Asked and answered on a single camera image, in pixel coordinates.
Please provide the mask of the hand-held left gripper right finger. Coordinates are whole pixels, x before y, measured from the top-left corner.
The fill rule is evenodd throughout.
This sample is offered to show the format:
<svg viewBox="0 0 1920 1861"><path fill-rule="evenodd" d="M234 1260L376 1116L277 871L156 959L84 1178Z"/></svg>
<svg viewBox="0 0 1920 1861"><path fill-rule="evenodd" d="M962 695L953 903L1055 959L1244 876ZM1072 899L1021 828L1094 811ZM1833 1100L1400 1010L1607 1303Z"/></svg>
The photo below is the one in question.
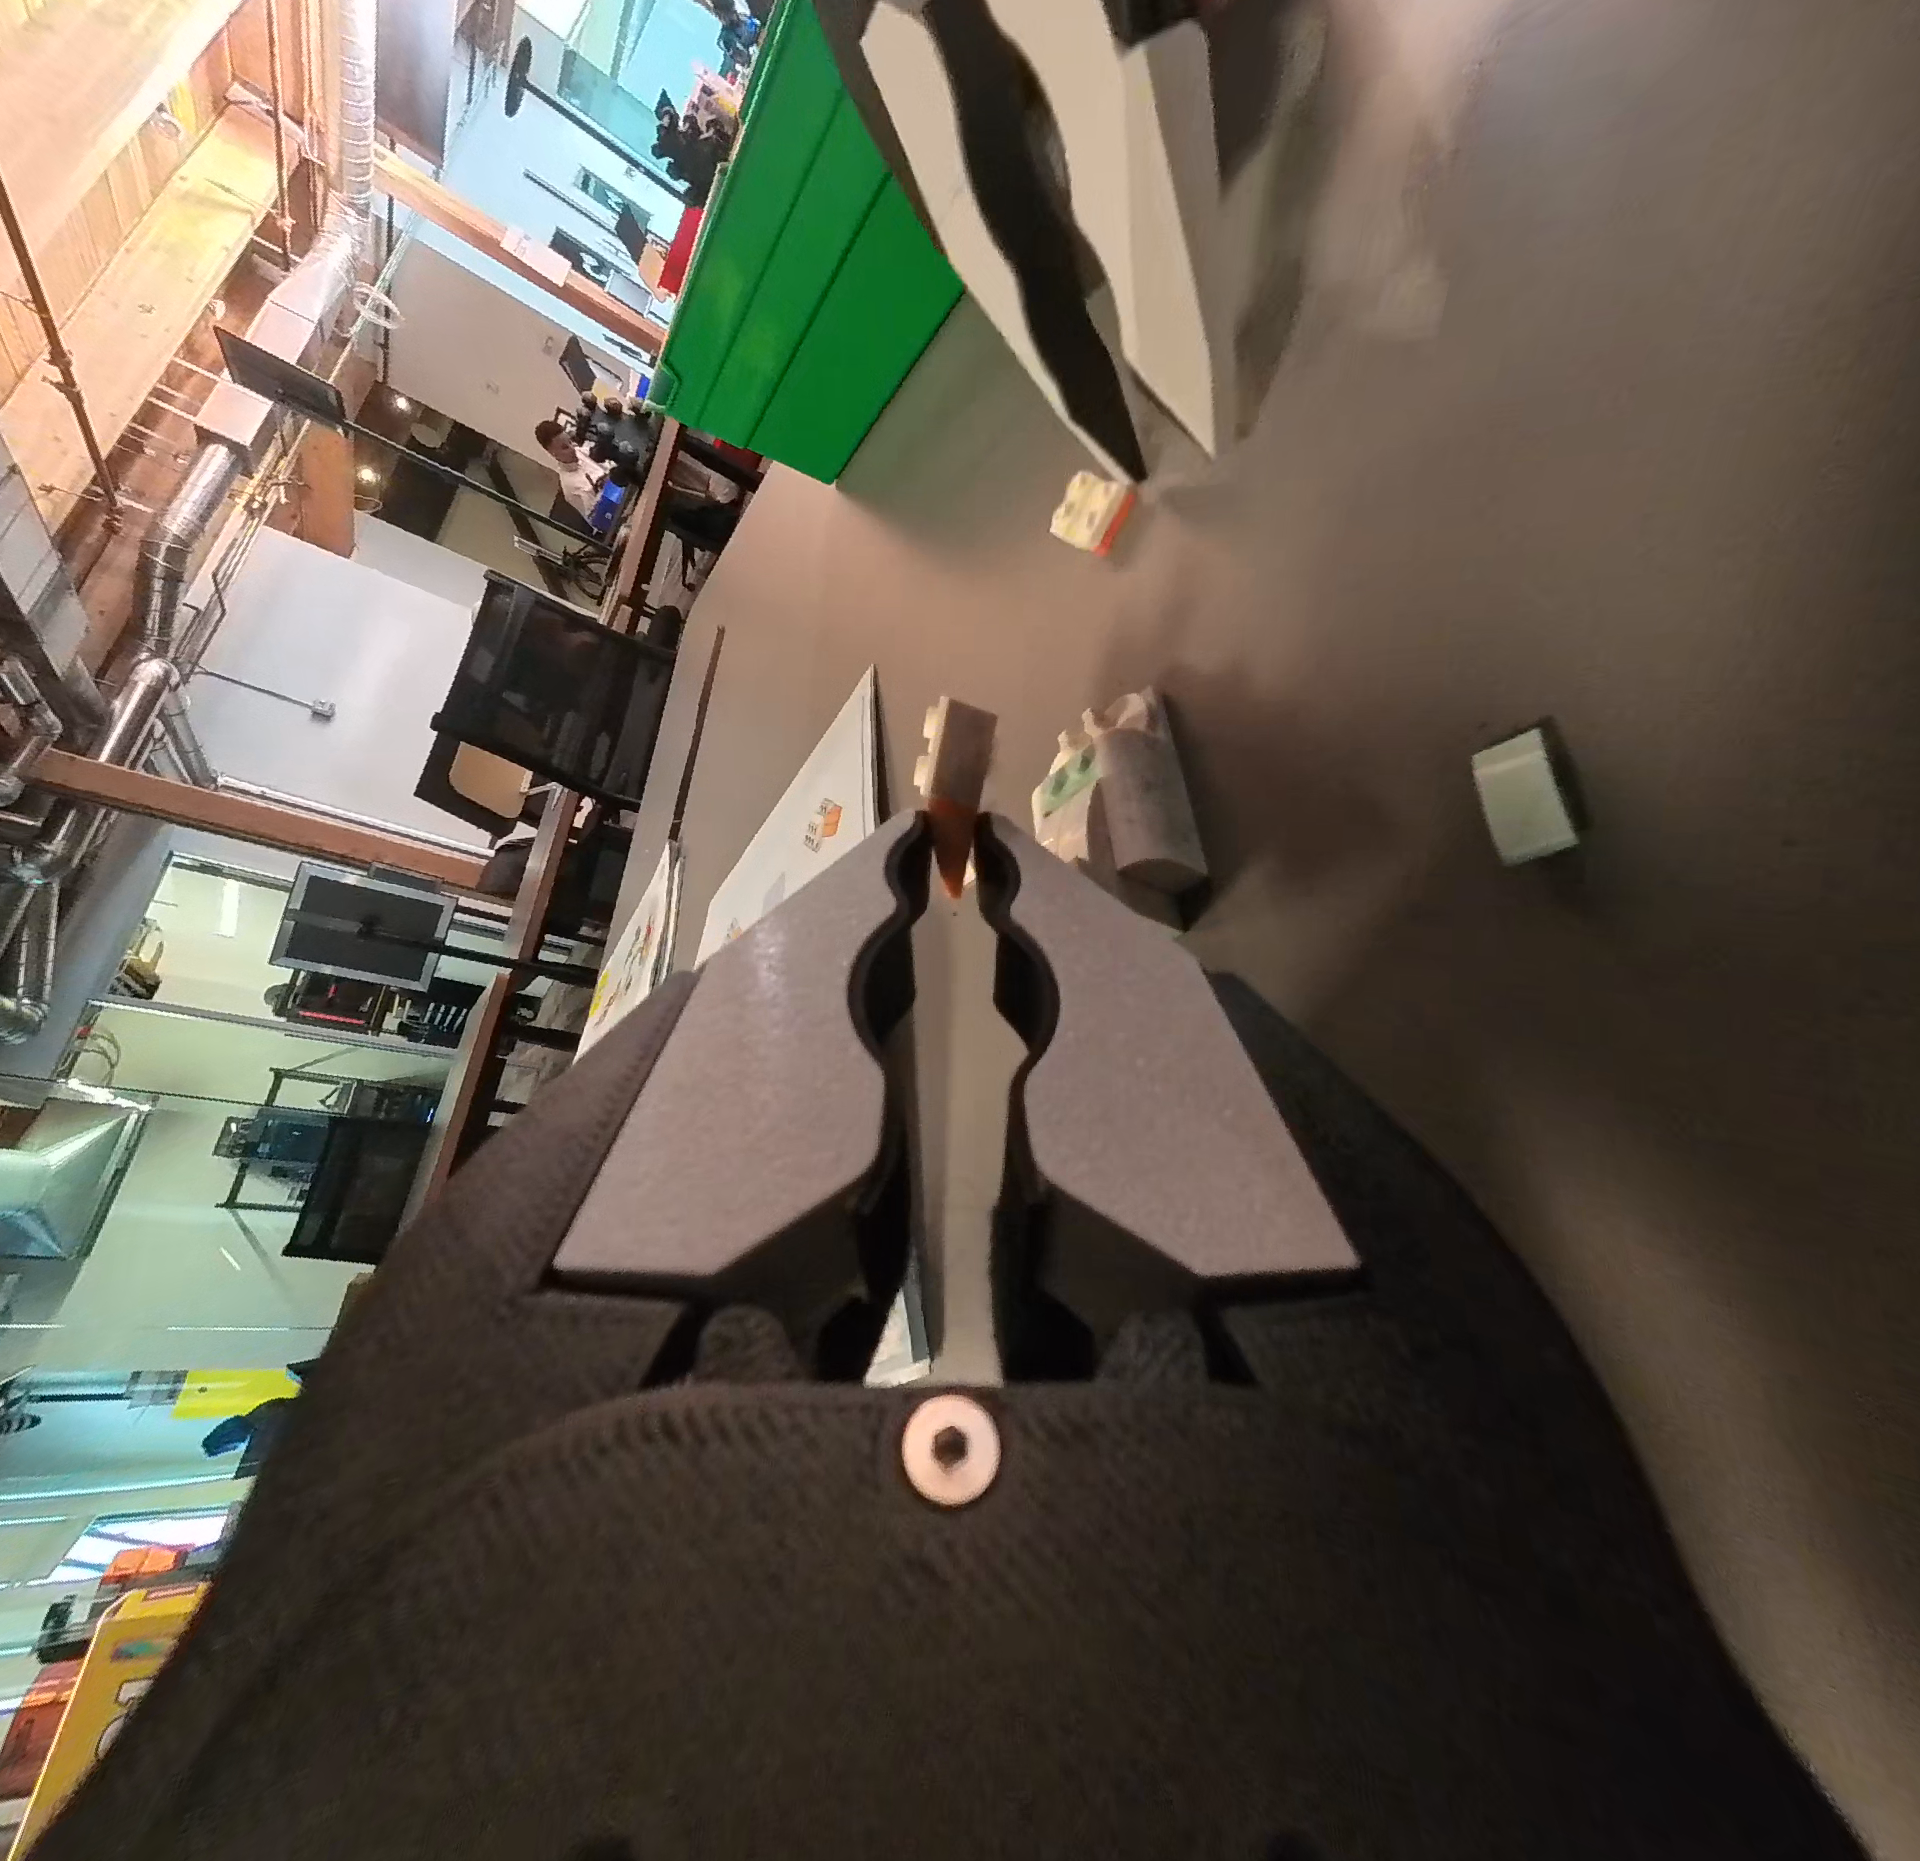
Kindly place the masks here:
<svg viewBox="0 0 1920 1861"><path fill-rule="evenodd" d="M1204 969L1013 820L975 831L1021 1041L989 1257L1003 1340L1337 1293L1362 1255Z"/></svg>

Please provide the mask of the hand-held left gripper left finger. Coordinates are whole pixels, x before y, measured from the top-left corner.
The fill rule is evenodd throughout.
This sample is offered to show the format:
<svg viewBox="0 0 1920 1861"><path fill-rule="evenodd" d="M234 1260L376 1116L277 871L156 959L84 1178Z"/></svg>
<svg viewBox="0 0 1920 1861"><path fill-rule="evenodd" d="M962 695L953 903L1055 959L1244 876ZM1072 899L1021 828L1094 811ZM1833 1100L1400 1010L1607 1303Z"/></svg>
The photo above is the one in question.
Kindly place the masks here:
<svg viewBox="0 0 1920 1861"><path fill-rule="evenodd" d="M919 918L909 811L689 977L555 1284L885 1338L915 1252L897 1049Z"/></svg>

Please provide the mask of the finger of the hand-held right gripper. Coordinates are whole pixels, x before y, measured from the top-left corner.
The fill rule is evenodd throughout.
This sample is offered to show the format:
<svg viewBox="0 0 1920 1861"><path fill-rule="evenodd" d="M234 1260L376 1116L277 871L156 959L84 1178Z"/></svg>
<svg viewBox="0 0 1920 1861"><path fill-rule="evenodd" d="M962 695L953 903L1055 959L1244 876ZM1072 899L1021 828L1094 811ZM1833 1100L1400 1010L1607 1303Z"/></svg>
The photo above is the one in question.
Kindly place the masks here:
<svg viewBox="0 0 1920 1861"><path fill-rule="evenodd" d="M1330 0L984 0L1050 116L1117 365L1203 456L1253 428L1329 166Z"/></svg>
<svg viewBox="0 0 1920 1861"><path fill-rule="evenodd" d="M948 264L1069 429L1117 480L1147 460L1028 126L1031 66L989 0L879 0L861 38Z"/></svg>

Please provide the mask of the small cream square lego brick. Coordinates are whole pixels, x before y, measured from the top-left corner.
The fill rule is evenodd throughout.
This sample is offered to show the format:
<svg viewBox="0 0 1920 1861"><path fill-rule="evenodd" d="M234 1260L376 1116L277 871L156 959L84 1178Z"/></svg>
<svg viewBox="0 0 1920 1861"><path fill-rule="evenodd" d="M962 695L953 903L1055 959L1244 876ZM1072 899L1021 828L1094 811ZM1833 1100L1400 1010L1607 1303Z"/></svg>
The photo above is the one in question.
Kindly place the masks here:
<svg viewBox="0 0 1920 1861"><path fill-rule="evenodd" d="M1136 484L1098 473L1076 471L1052 509L1049 529L1066 548L1108 556L1127 527L1140 489Z"/></svg>

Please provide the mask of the orange and cream lego assembly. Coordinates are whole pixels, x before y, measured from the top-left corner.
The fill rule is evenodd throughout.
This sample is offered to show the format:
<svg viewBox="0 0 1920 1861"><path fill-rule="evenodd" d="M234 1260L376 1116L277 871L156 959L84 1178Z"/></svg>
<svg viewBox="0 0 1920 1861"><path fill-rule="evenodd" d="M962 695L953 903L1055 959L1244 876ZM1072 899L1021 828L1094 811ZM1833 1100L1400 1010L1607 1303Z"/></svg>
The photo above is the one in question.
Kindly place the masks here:
<svg viewBox="0 0 1920 1861"><path fill-rule="evenodd" d="M943 694L924 711L924 746L915 768L930 863L943 890L961 899L997 758L998 713Z"/></svg>

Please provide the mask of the large cream lego assembly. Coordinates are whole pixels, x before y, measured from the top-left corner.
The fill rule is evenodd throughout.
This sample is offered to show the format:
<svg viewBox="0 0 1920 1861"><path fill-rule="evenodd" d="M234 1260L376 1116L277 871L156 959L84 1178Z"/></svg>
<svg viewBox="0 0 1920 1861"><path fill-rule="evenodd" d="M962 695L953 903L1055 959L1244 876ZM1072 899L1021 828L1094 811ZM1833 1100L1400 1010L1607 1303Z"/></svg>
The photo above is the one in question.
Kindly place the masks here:
<svg viewBox="0 0 1920 1861"><path fill-rule="evenodd" d="M1159 688L1121 694L1062 730L1031 807L1039 843L1121 897L1176 903L1213 878Z"/></svg>

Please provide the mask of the small pale lego slope block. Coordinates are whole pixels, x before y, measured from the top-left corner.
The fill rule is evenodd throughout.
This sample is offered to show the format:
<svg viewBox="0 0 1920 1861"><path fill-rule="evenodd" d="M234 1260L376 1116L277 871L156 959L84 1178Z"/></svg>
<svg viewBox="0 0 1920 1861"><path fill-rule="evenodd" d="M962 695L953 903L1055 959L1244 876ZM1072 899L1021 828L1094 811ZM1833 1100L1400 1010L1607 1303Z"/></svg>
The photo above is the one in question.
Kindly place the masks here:
<svg viewBox="0 0 1920 1861"><path fill-rule="evenodd" d="M1473 789L1501 866L1573 852L1586 834L1586 803L1561 725L1539 720L1471 758Z"/></svg>

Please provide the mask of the yellow lego set box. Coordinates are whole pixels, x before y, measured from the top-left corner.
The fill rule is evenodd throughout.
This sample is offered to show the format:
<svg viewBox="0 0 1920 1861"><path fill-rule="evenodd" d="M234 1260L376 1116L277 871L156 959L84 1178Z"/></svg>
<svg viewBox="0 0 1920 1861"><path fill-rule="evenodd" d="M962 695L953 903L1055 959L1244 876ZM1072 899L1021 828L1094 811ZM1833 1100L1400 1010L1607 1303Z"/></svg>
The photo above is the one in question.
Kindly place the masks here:
<svg viewBox="0 0 1920 1861"><path fill-rule="evenodd" d="M68 1693L56 1711L52 1738L39 1765L24 1810L12 1831L10 1859L46 1856L46 1833L68 1812L84 1786L148 1727L178 1652L205 1618L212 1582L140 1586L119 1595L99 1618Z"/></svg>

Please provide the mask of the green plastic bin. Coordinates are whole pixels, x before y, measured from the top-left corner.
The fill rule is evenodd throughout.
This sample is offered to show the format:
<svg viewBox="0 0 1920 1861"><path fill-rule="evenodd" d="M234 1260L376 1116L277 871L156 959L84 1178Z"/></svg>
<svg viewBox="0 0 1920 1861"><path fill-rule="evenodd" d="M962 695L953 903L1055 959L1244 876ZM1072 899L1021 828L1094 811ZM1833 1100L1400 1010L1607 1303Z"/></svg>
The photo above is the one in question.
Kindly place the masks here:
<svg viewBox="0 0 1920 1861"><path fill-rule="evenodd" d="M812 0L777 0L648 402L833 484L962 300Z"/></svg>

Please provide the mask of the long brown table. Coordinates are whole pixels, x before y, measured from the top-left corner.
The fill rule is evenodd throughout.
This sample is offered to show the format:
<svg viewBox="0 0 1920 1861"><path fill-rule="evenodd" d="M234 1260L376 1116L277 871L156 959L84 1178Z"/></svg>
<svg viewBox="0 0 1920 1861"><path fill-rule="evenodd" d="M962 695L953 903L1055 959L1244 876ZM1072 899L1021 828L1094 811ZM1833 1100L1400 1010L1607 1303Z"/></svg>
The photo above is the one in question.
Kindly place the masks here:
<svg viewBox="0 0 1920 1861"><path fill-rule="evenodd" d="M759 481L759 473L738 456L728 456L705 433L687 431L679 417L666 416L635 494L628 541L617 558L614 573L597 610L595 624L601 629L636 637L638 627L654 611L648 596L668 527L668 488L687 457L712 460L727 477L746 488ZM536 964L556 915L569 849L603 817L584 793L563 784L552 787L510 903L502 941L504 964L473 1007L452 1054L443 1103L403 1214L409 1225L446 1187L473 1149L489 1137L502 1071L519 1039L514 1002L525 984L536 978Z"/></svg>

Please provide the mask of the black mesh chair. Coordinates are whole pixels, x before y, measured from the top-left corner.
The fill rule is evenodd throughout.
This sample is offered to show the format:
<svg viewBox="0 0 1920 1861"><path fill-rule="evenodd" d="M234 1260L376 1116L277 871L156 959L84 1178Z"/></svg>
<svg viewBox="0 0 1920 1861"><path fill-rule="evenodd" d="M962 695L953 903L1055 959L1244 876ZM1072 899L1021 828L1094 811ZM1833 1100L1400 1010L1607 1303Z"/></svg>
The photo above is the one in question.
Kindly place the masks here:
<svg viewBox="0 0 1920 1861"><path fill-rule="evenodd" d="M681 606L662 604L622 632L487 571L415 797L491 840L538 818L541 789L636 813L685 624Z"/></svg>

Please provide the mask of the cluster of metal ceiling pipes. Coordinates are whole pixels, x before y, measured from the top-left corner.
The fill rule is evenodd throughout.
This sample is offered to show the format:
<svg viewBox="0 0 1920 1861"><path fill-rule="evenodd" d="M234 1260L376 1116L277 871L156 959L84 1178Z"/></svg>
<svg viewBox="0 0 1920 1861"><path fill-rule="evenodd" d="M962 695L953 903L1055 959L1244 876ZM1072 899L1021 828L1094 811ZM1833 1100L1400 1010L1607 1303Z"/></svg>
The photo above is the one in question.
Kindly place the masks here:
<svg viewBox="0 0 1920 1861"><path fill-rule="evenodd" d="M143 761L163 701L178 684L175 663L144 653L126 675L102 735L81 761L89 768L135 768ZM2 884L2 1042L26 1042L46 1025L58 957L61 894L99 844L108 811L76 794L61 797L52 828L12 851Z"/></svg>

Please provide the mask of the silver flexible duct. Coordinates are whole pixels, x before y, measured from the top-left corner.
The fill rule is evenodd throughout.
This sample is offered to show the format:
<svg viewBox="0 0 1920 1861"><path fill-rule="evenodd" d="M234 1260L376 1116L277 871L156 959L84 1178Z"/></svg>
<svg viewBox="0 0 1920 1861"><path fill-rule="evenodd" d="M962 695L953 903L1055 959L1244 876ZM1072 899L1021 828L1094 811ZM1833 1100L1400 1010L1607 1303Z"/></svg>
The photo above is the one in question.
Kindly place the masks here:
<svg viewBox="0 0 1920 1861"><path fill-rule="evenodd" d="M93 746L93 758L108 766L135 766L147 752L156 724L178 692L177 632L193 558L214 526L231 489L246 467L243 449L227 440L205 441L169 501L148 526L136 556L136 657L108 707L108 724Z"/></svg>

